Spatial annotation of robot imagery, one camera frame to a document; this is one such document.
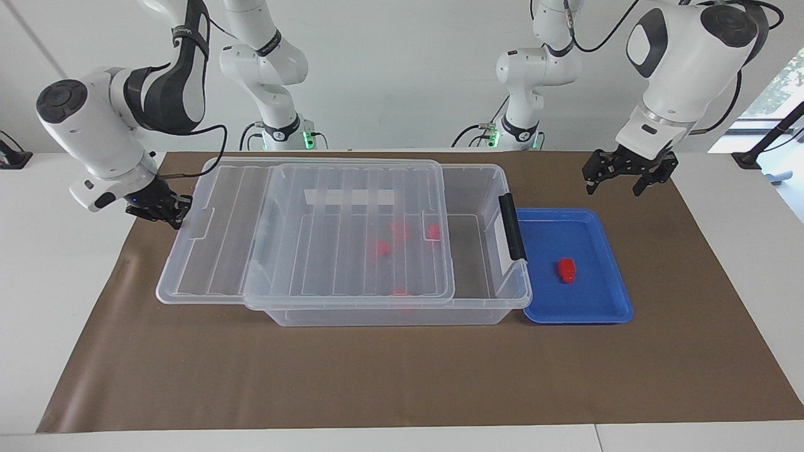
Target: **black cable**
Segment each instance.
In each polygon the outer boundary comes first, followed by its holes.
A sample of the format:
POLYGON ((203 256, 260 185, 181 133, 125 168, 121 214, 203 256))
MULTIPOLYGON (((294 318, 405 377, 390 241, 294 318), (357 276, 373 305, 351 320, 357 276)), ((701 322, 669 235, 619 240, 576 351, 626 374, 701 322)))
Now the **black cable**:
POLYGON ((223 33, 224 35, 231 36, 232 38, 237 39, 237 36, 234 36, 232 33, 229 33, 228 31, 224 30, 224 28, 222 26, 218 25, 218 23, 215 22, 214 20, 212 20, 212 18, 209 18, 209 23, 214 25, 215 28, 220 30, 220 32, 223 33))
MULTIPOLYGON (((631 11, 634 10, 634 8, 636 7, 637 3, 639 3, 639 1, 640 0, 634 0, 634 2, 631 3, 631 6, 629 6, 628 9, 626 10, 626 13, 622 15, 622 17, 620 18, 619 21, 617 21, 617 25, 615 25, 614 28, 612 28, 611 31, 609 32, 609 35, 606 36, 605 39, 603 39, 603 42, 599 43, 598 45, 596 45, 595 47, 592 47, 592 48, 584 48, 578 43, 577 39, 575 39, 575 26, 573 25, 573 26, 570 27, 569 23, 572 22, 572 21, 570 21, 568 23, 568 28, 569 28, 569 34, 572 37, 572 43, 575 44, 575 47, 577 47, 578 50, 580 50, 582 52, 585 52, 585 53, 592 53, 594 51, 599 51, 601 48, 603 48, 603 46, 606 45, 606 43, 609 42, 609 39, 611 39, 611 37, 614 36, 614 33, 616 33, 617 30, 622 25, 622 23, 626 21, 626 18, 628 18, 629 14, 631 14, 631 11)), ((572 17, 572 12, 570 12, 570 10, 569 10, 569 2, 564 2, 564 9, 568 12, 570 17, 572 17)))
POLYGON ((482 139, 483 139, 482 135, 478 135, 477 137, 472 138, 472 141, 469 142, 469 147, 472 147, 474 145, 474 140, 478 140, 478 144, 479 144, 482 141, 482 139))
POLYGON ((262 134, 252 134, 252 136, 248 137, 248 140, 246 140, 246 150, 251 150, 251 139, 254 137, 262 138, 262 134))
POLYGON ((243 145, 246 141, 246 136, 248 135, 248 131, 252 129, 252 127, 256 127, 256 123, 252 122, 249 125, 246 125, 246 128, 243 129, 243 134, 240 135, 240 145, 237 146, 237 150, 243 150, 243 145))
POLYGON ((455 147, 455 145, 457 145, 457 143, 458 143, 459 141, 461 141, 461 138, 463 138, 463 136, 464 136, 464 135, 466 135, 467 133, 469 133, 470 131, 472 131, 472 130, 474 130, 474 129, 480 129, 480 125, 479 125, 479 124, 470 125, 469 127, 467 127, 467 128, 465 128, 465 129, 463 129, 463 131, 461 131, 461 132, 460 132, 460 133, 457 135, 457 138, 455 138, 455 141, 453 142, 452 146, 450 146, 450 147, 455 147))
POLYGON ((781 145, 779 145, 779 146, 774 146, 774 147, 771 147, 771 148, 768 148, 768 149, 766 149, 766 150, 765 150, 765 152, 768 152, 769 150, 776 150, 776 149, 779 149, 780 147, 782 147, 782 146, 784 146, 784 145, 786 145, 786 144, 788 144, 788 143, 792 142, 794 139, 798 138, 798 137, 799 137, 799 136, 802 134, 802 132, 804 132, 804 129, 801 129, 801 130, 799 130, 798 132, 796 132, 796 134, 795 134, 795 135, 793 135, 792 137, 790 137, 790 139, 789 139, 789 140, 787 140, 786 142, 783 142, 781 145))
POLYGON ((11 135, 7 134, 6 132, 4 132, 4 131, 2 131, 2 130, 0 130, 0 134, 3 134, 3 135, 5 135, 5 136, 6 136, 6 138, 10 139, 10 140, 11 140, 11 142, 13 142, 13 143, 14 143, 14 144, 15 144, 15 145, 16 145, 16 146, 19 148, 19 151, 20 151, 20 152, 25 152, 25 150, 23 149, 23 147, 22 147, 22 146, 20 146, 20 145, 19 145, 19 143, 17 143, 17 140, 15 140, 15 139, 14 139, 14 137, 12 137, 11 135))
POLYGON ((310 135, 312 135, 312 136, 314 136, 314 137, 321 137, 321 138, 324 138, 324 145, 326 146, 326 150, 330 150, 330 142, 328 142, 328 141, 326 140, 326 135, 325 135, 325 134, 322 134, 321 132, 313 132, 313 133, 311 133, 310 135))
POLYGON ((177 135, 179 137, 189 137, 191 135, 205 134, 206 132, 211 132, 212 130, 216 130, 216 129, 222 129, 224 131, 224 142, 220 145, 220 152, 218 153, 218 157, 215 158, 215 161, 212 163, 212 166, 210 166, 209 168, 207 168, 204 171, 201 171, 200 173, 195 173, 195 174, 191 174, 191 175, 184 174, 184 173, 180 173, 180 174, 176 174, 176 175, 163 175, 162 179, 199 178, 201 176, 208 175, 210 172, 212 172, 212 170, 214 170, 215 167, 218 166, 218 163, 220 163, 220 159, 224 156, 224 151, 226 150, 226 141, 228 141, 228 139, 229 139, 229 129, 225 125, 218 124, 218 125, 213 125, 212 127, 207 127, 206 129, 196 130, 196 131, 193 131, 193 132, 176 132, 176 133, 169 134, 169 135, 177 135))
MULTIPOLYGON (((781 23, 785 22, 785 12, 782 11, 780 7, 778 7, 778 6, 776 6, 776 5, 772 4, 772 3, 763 2, 762 0, 728 0, 726 2, 727 5, 735 5, 735 4, 739 5, 741 3, 752 3, 752 4, 757 5, 757 6, 762 6, 764 8, 768 8, 769 10, 773 11, 774 13, 776 13, 776 16, 778 16, 778 20, 776 21, 776 23, 774 23, 773 25, 768 27, 769 30, 772 30, 772 29, 780 26, 781 23)), ((696 3, 696 5, 699 5, 699 6, 712 6, 714 4, 715 3, 712 2, 712 1, 696 3)))
POLYGON ((502 104, 500 104, 500 108, 497 109, 497 113, 495 113, 494 116, 491 117, 491 121, 489 121, 489 122, 494 123, 494 121, 497 119, 497 115, 500 114, 500 112, 503 110, 503 107, 505 106, 506 102, 508 102, 508 100, 510 98, 511 98, 510 94, 505 97, 505 100, 502 101, 502 104))
POLYGON ((732 114, 732 110, 734 110, 734 105, 737 105, 737 99, 740 98, 740 90, 743 87, 743 72, 737 71, 737 83, 734 85, 734 96, 732 97, 732 102, 728 105, 726 109, 726 113, 723 113, 723 116, 712 126, 707 127, 706 129, 696 129, 690 132, 690 135, 703 135, 712 132, 714 129, 720 127, 723 124, 723 121, 726 121, 728 115, 732 114))

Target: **transparent plastic box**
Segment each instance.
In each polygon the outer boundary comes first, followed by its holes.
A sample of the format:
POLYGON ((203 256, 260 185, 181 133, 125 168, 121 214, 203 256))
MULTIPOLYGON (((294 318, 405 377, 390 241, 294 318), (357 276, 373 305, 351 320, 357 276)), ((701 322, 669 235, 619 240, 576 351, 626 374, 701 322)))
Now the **transparent plastic box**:
POLYGON ((224 158, 199 180, 157 295, 283 326, 495 324, 531 301, 507 192, 494 165, 224 158))

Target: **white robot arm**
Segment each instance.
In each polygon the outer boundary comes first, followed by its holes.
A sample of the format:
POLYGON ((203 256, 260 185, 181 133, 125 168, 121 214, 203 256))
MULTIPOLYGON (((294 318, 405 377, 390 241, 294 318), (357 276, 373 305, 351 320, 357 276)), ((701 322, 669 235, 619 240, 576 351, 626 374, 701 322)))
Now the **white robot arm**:
POLYGON ((584 166, 590 195, 600 182, 619 175, 641 176, 634 186, 637 196, 666 182, 678 164, 671 148, 690 134, 710 102, 765 44, 768 19, 750 1, 735 6, 656 3, 631 31, 627 45, 628 59, 648 80, 648 89, 617 134, 617 150, 598 150, 584 166))
POLYGON ((107 68, 80 80, 61 80, 36 101, 47 132, 88 171, 71 187, 92 212, 125 198, 126 211, 181 226, 191 198, 157 175, 153 156, 134 131, 187 134, 204 117, 210 22, 203 0, 139 0, 173 30, 173 60, 153 68, 107 68))
MULTIPOLYGON (((584 0, 567 2, 573 15, 584 0)), ((568 15, 564 0, 541 0, 534 9, 533 32, 544 42, 541 48, 519 48, 497 60, 497 78, 510 95, 506 112, 494 125, 494 146, 503 149, 529 149, 538 133, 544 97, 536 89, 561 86, 577 80, 581 72, 578 52, 572 51, 568 15)))
POLYGON ((243 44, 220 54, 223 73, 256 102, 269 150, 309 149, 313 123, 296 111, 284 88, 307 77, 307 59, 274 25, 265 0, 224 0, 232 33, 243 44))

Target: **plastic lid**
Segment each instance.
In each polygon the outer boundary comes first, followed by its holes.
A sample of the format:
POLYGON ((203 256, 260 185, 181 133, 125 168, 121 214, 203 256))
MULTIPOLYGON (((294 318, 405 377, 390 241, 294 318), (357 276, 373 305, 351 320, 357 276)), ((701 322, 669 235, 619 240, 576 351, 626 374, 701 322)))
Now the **plastic lid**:
POLYGON ((157 296, 260 309, 446 303, 446 218, 433 161, 224 158, 199 180, 157 296))

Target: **window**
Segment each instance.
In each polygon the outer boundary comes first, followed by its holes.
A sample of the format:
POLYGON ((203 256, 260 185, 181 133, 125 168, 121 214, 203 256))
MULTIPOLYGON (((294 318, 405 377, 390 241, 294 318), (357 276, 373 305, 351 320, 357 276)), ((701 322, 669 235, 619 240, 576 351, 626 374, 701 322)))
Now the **window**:
POLYGON ((772 129, 804 101, 804 49, 785 66, 732 126, 732 132, 772 129))

